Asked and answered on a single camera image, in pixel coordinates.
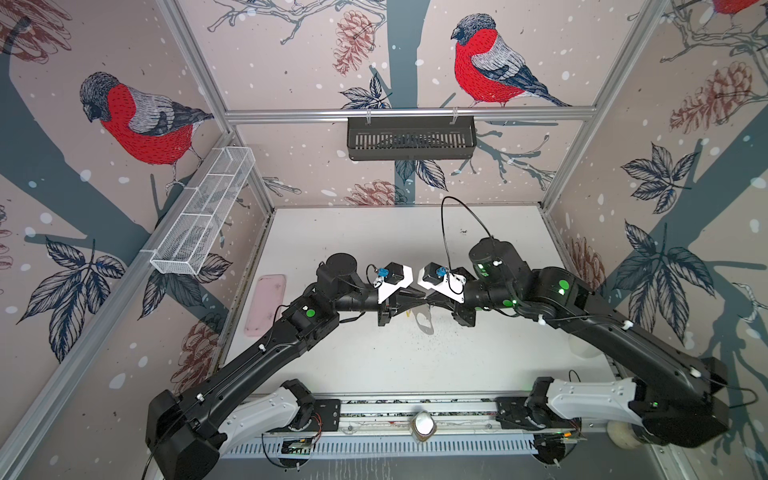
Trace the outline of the silver metal keyring carabiner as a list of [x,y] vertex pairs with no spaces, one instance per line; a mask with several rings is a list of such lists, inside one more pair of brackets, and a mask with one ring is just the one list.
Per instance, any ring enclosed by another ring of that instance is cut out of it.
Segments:
[[425,335],[433,335],[434,325],[432,322],[431,307],[429,305],[421,305],[413,309],[413,314],[418,329]]

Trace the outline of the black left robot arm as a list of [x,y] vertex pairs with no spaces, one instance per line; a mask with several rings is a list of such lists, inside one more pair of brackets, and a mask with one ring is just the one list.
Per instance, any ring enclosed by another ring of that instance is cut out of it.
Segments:
[[288,363],[327,337],[341,313],[395,315],[398,295],[419,301],[410,267],[395,262],[367,285],[357,261],[336,253],[316,270],[316,282],[287,306],[276,309],[270,329],[221,370],[180,394],[165,390],[148,407],[146,444],[167,479],[202,479],[215,466],[229,439],[225,420],[253,391]]

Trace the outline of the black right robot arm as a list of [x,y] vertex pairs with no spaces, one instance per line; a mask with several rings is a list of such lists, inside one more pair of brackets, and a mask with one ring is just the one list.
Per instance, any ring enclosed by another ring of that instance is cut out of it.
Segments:
[[602,419],[637,425],[661,444],[686,448],[728,431],[729,407],[716,396],[726,385],[720,360],[667,345],[568,271],[530,268],[509,242],[484,238],[469,259],[471,271],[435,263],[420,271],[432,305],[465,326],[474,325],[478,310],[512,309],[581,339],[631,374],[607,383],[537,378],[524,403],[532,428],[547,428],[553,418]]

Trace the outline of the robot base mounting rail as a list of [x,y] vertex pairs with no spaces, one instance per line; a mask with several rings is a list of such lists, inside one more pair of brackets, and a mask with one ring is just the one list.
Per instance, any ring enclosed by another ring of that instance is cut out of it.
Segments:
[[579,420],[534,414],[524,397],[315,397],[280,389],[239,406],[221,428],[225,459],[283,469],[312,460],[531,455],[557,465],[583,440]]

